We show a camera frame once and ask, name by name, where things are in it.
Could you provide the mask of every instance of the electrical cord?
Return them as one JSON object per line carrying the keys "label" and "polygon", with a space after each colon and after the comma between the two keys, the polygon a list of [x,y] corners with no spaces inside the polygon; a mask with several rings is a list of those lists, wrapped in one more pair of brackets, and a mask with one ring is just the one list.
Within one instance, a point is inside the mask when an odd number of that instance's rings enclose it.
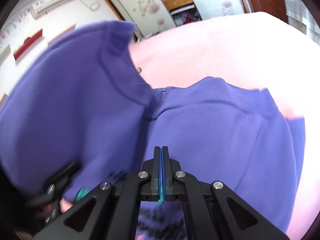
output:
{"label": "electrical cord", "polygon": [[87,5],[84,1],[80,0],[90,11],[95,12],[98,11],[100,8],[100,2],[96,0],[94,3],[92,3],[90,6]]}

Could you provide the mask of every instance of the clothes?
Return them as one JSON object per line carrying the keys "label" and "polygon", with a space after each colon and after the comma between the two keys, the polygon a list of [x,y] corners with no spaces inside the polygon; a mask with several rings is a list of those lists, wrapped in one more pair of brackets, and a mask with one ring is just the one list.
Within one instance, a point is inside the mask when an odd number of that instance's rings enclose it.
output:
{"label": "clothes", "polygon": [[[51,174],[80,160],[64,194],[73,201],[82,187],[138,172],[154,146],[168,146],[184,171],[224,182],[285,232],[301,175],[304,120],[284,119],[267,89],[244,90],[220,78],[151,89],[130,59],[133,30],[121,21],[84,27],[50,46],[23,76],[0,112],[0,160],[12,183],[37,194]],[[158,224],[141,215],[139,237],[155,238],[150,227],[183,227],[179,205],[141,208],[166,218]]]}
{"label": "clothes", "polygon": [[76,195],[76,198],[75,198],[75,203],[77,203],[78,201],[80,201],[81,199],[83,199],[86,195],[88,195],[88,193],[90,192],[91,190],[86,188],[86,187],[83,187],[79,192],[78,194]]}

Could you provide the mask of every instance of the wooden drawer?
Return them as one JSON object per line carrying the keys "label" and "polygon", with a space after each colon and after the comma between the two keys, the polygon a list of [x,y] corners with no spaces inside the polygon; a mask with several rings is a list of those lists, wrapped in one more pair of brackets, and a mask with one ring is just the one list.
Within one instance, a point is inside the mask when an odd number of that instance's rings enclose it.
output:
{"label": "wooden drawer", "polygon": [[193,0],[166,0],[164,1],[164,5],[167,7],[169,11],[175,10],[182,6],[192,4]]}

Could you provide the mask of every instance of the ribbed collar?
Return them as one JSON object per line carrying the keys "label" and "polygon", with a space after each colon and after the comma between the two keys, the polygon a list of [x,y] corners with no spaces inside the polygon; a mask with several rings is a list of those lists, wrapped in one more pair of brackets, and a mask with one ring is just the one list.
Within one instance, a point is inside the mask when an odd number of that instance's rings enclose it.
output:
{"label": "ribbed collar", "polygon": [[128,99],[145,106],[145,117],[156,119],[164,111],[190,104],[223,103],[246,113],[272,115],[277,106],[268,89],[246,90],[226,83],[222,78],[206,77],[187,88],[151,89],[137,73],[128,44],[135,25],[124,21],[105,22],[99,57],[109,77]]}

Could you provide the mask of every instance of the pink blanket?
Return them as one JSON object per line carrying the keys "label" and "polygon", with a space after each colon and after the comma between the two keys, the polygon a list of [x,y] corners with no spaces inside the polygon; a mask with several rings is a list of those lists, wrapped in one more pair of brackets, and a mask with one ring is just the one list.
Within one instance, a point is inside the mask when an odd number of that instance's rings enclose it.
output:
{"label": "pink blanket", "polygon": [[267,87],[284,116],[303,115],[306,147],[287,235],[299,240],[320,210],[320,46],[263,12],[218,17],[171,29],[129,48],[153,88],[187,87],[206,76],[238,87]]}

